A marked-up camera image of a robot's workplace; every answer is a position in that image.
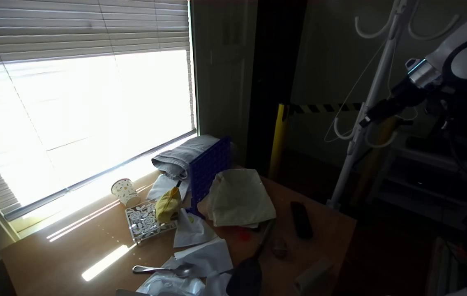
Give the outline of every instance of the metal spoon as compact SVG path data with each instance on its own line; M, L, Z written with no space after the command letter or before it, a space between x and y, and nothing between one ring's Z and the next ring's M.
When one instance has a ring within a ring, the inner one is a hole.
M173 272L177 277L184 278L188 277L192 273L192 269L194 268L194 264L181 264L177 268L162 268L162 267L149 267L149 266L140 266L135 265L133 267L133 273L148 273L148 272L155 272L155 271L169 271Z

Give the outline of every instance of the window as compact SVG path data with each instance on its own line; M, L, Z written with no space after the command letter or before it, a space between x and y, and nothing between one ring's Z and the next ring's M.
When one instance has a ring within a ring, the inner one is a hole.
M195 129L185 0L0 0L0 210L13 220Z

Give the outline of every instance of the black spatula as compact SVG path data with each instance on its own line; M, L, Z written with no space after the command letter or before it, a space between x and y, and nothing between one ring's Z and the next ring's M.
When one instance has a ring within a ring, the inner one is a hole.
M263 247L267 240L270 230L273 226L274 219L268 222L265 228L265 233L261 238L261 242L252 257L243 260L234 270L228 285L226 293L228 296L259 296L261 292L262 272L259 265L259 255L263 251Z

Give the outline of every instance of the small brown object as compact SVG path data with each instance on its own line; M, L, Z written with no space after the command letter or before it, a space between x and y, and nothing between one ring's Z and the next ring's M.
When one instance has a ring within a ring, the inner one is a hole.
M277 259L284 259L287 256L287 243L282 238L275 238L272 242L272 253Z

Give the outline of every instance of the white metal napkin holder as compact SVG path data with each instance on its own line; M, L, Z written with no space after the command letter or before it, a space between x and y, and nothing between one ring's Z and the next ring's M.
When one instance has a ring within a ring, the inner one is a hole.
M133 242L139 243L162 232L177 228L177 221L158 223L155 219L156 202L156 200L146 200L126 209L126 218Z

